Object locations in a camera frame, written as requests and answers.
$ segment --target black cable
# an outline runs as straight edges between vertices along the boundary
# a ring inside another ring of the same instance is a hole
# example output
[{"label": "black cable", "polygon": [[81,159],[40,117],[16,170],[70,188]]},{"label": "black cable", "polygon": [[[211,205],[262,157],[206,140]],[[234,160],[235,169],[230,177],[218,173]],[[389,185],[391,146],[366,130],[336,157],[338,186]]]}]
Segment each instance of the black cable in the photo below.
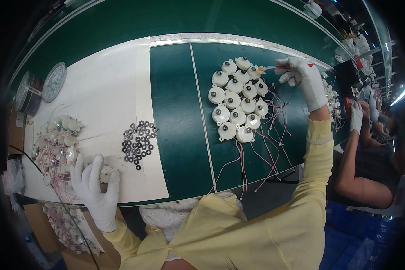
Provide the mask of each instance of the black cable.
[{"label": "black cable", "polygon": [[[22,151],[22,150],[19,149],[19,148],[16,148],[16,147],[13,146],[13,145],[10,145],[10,144],[9,144],[9,147],[11,147],[11,148],[13,148],[13,149],[15,149],[15,150],[17,150],[17,151],[20,151],[22,154],[24,154],[24,155],[33,163],[33,165],[35,165],[36,168],[42,173],[42,170],[39,168],[39,166],[36,165],[36,163],[34,163],[34,161],[33,161],[24,151]],[[95,260],[95,257],[93,256],[93,252],[92,252],[92,250],[91,250],[91,248],[90,248],[90,246],[89,246],[89,244],[88,244],[88,242],[87,242],[87,239],[84,237],[84,234],[82,233],[82,231],[81,231],[81,229],[79,228],[78,224],[76,224],[75,220],[73,219],[73,216],[70,214],[69,210],[66,208],[64,202],[63,202],[62,199],[60,198],[60,196],[59,196],[59,194],[57,193],[57,191],[54,189],[53,185],[50,183],[49,186],[51,186],[51,187],[53,188],[54,192],[56,193],[57,197],[59,198],[60,203],[62,204],[62,206],[63,206],[63,208],[65,209],[66,213],[70,216],[70,218],[72,219],[72,221],[73,221],[73,223],[75,224],[76,228],[79,230],[79,233],[81,234],[82,239],[84,240],[84,242],[86,243],[86,245],[87,245],[87,247],[88,247],[88,251],[90,251],[90,255],[92,256],[93,262],[95,263],[97,270],[100,270],[100,268],[99,268],[99,266],[97,265],[97,262],[96,262],[96,260]]]}]

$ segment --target person's hair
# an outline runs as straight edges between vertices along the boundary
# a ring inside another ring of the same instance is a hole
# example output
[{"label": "person's hair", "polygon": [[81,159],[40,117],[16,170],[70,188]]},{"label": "person's hair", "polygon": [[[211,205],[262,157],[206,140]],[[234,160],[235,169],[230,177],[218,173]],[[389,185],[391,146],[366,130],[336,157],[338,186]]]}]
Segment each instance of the person's hair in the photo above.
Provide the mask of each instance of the person's hair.
[{"label": "person's hair", "polygon": [[393,129],[390,132],[390,136],[394,137],[399,134],[399,122],[396,120],[396,118],[393,119]]},{"label": "person's hair", "polygon": [[225,264],[225,267],[228,269],[228,270],[239,270],[238,268],[237,268],[237,266],[235,266],[235,264],[231,261],[231,258],[228,256],[227,257],[227,262],[226,262],[226,264]]}]

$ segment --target red tool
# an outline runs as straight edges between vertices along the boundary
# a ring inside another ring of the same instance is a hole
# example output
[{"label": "red tool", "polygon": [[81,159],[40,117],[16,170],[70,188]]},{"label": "red tool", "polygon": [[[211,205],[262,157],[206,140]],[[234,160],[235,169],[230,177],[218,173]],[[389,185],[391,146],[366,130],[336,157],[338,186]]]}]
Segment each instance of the red tool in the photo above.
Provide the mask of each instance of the red tool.
[{"label": "red tool", "polygon": [[289,68],[289,66],[276,66],[275,68]]}]

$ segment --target white plastic bag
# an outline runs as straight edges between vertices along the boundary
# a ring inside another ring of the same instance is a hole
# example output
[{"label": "white plastic bag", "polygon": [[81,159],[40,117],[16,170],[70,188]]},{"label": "white plastic bag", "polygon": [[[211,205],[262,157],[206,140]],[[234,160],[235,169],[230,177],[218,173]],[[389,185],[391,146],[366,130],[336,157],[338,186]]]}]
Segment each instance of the white plastic bag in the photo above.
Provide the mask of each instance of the white plastic bag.
[{"label": "white plastic bag", "polygon": [[10,159],[7,163],[7,171],[2,175],[3,189],[5,194],[12,197],[14,193],[24,188],[24,174],[20,159]]},{"label": "white plastic bag", "polygon": [[24,188],[24,174],[22,172],[22,163],[20,159],[10,159],[7,163],[7,171],[3,172],[2,181],[5,194],[9,196],[12,210],[15,212],[18,222],[16,230],[23,237],[28,236],[32,229],[28,222],[28,219],[24,213],[24,210],[16,202],[15,193],[18,193]]}]

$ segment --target worker's hand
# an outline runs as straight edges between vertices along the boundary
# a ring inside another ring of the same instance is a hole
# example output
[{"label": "worker's hand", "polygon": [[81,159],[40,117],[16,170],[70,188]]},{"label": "worker's hand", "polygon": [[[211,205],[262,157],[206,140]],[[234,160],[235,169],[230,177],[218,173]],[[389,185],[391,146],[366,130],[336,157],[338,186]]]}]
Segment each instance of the worker's hand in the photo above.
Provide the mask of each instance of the worker's hand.
[{"label": "worker's hand", "polygon": [[329,100],[324,91],[320,72],[315,65],[309,67],[307,61],[296,57],[277,59],[275,63],[279,66],[289,66],[288,69],[275,69],[275,73],[281,75],[280,83],[288,82],[290,86],[301,89],[309,112],[327,105]]},{"label": "worker's hand", "polygon": [[76,195],[90,211],[94,223],[103,232],[117,229],[116,211],[119,201],[119,172],[111,173],[106,193],[101,193],[99,175],[104,166],[104,156],[97,155],[93,163],[82,171],[84,156],[78,154],[75,165],[70,165],[70,179]]},{"label": "worker's hand", "polygon": [[371,119],[371,110],[369,108],[369,104],[363,100],[358,100],[357,102],[362,106],[363,118],[370,120]]},{"label": "worker's hand", "polygon": [[351,121],[349,123],[349,131],[356,130],[360,135],[363,121],[363,109],[360,103],[354,100],[354,105],[351,106]]}]

